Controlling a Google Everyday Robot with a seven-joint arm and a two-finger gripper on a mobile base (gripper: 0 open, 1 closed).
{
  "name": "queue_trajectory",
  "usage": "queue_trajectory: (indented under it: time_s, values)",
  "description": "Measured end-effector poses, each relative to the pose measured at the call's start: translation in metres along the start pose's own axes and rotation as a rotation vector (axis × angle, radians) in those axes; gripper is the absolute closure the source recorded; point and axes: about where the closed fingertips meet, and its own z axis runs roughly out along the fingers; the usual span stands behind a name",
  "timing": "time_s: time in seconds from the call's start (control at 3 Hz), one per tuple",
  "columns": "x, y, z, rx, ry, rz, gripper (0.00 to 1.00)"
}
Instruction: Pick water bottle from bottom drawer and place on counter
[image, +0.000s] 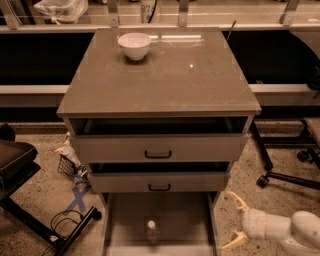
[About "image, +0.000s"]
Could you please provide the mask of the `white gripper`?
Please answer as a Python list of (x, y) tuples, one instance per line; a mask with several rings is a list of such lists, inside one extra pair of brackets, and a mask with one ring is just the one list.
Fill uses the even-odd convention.
[(236, 193), (228, 191), (227, 194), (234, 200), (236, 208), (242, 211), (242, 231), (235, 231), (232, 239), (224, 244), (221, 249), (228, 250), (236, 248), (245, 243), (249, 238), (264, 240), (266, 238), (267, 214), (264, 211), (251, 209), (247, 203)]

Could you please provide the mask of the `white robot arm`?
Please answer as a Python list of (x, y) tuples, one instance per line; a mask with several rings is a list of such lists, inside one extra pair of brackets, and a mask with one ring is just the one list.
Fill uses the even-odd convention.
[(241, 212), (241, 231), (235, 231), (223, 250), (236, 248), (249, 239), (277, 241), (293, 256), (320, 256), (320, 218), (307, 211), (297, 211), (291, 217), (268, 214), (250, 208), (245, 201), (228, 191)]

